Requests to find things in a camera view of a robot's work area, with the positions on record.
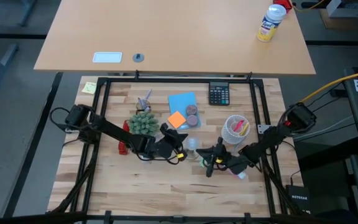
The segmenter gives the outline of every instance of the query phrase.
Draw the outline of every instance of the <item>artificial plant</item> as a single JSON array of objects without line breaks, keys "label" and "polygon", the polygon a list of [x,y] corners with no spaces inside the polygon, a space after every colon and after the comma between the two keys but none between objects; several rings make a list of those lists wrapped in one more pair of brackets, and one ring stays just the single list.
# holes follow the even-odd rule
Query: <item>artificial plant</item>
[{"label": "artificial plant", "polygon": [[145,112],[135,114],[127,121],[129,132],[132,134],[146,134],[153,136],[158,130],[158,120],[154,114]]}]

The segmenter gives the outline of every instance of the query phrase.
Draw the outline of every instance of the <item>spray can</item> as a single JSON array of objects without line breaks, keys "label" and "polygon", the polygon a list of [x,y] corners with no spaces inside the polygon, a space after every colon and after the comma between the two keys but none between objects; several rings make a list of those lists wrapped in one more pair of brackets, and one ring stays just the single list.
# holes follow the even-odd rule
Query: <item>spray can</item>
[{"label": "spray can", "polygon": [[282,5],[272,4],[269,6],[262,20],[262,24],[259,27],[257,38],[262,42],[269,42],[276,32],[278,25],[283,21],[286,13],[287,10]]}]

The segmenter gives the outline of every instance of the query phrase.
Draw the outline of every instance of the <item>gray floor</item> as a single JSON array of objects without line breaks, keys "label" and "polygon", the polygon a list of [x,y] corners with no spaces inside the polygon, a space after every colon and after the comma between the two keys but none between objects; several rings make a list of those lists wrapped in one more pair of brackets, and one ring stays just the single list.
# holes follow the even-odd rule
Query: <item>gray floor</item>
[{"label": "gray floor", "polygon": [[[59,2],[59,0],[39,0],[28,26],[20,28],[16,26],[23,11],[20,1],[0,0],[0,32],[47,33]],[[316,11],[299,14],[298,19],[306,40],[358,40],[358,32],[326,30]],[[9,66],[0,90],[0,216],[6,206],[6,200],[12,190],[54,76],[53,73],[33,70],[43,44],[42,40],[0,39],[0,57],[7,46],[15,42],[19,43],[20,51]],[[308,49],[317,75],[280,78],[286,106],[297,102],[321,85],[341,77],[344,68],[358,66],[358,47],[308,47]],[[73,104],[82,75],[84,73],[65,73],[53,107],[69,108]],[[327,96],[315,107],[331,99]],[[351,111],[347,100],[339,100],[318,111],[316,115],[318,123],[312,131],[323,129],[350,116]],[[352,122],[353,120],[349,119],[343,124]],[[355,127],[351,126],[305,142],[334,145],[356,134]],[[39,214],[45,211],[63,141],[64,134],[48,122],[15,215]],[[298,150],[298,155],[302,157],[314,151],[309,148]],[[327,170],[333,169],[303,174],[305,183],[318,181],[321,174]],[[313,192],[316,195],[313,203],[324,205],[325,209],[343,207],[342,200],[335,195],[332,196],[332,190]]]}]

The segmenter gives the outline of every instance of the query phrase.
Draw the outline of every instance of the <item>yellow label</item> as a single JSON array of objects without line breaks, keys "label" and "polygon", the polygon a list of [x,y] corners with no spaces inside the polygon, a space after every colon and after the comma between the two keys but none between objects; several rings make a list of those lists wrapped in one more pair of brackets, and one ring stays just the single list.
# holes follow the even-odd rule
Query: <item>yellow label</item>
[{"label": "yellow label", "polygon": [[258,39],[264,42],[270,41],[274,33],[276,33],[279,24],[280,22],[270,22],[264,17],[262,25],[260,25],[258,30]]}]

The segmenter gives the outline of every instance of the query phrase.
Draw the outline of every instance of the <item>black calculator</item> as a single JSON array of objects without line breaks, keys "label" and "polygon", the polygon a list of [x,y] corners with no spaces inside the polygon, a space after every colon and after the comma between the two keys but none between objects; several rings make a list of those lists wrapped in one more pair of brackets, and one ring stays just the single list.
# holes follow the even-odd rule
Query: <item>black calculator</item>
[{"label": "black calculator", "polygon": [[228,82],[209,83],[209,104],[219,106],[228,106],[230,104]]}]

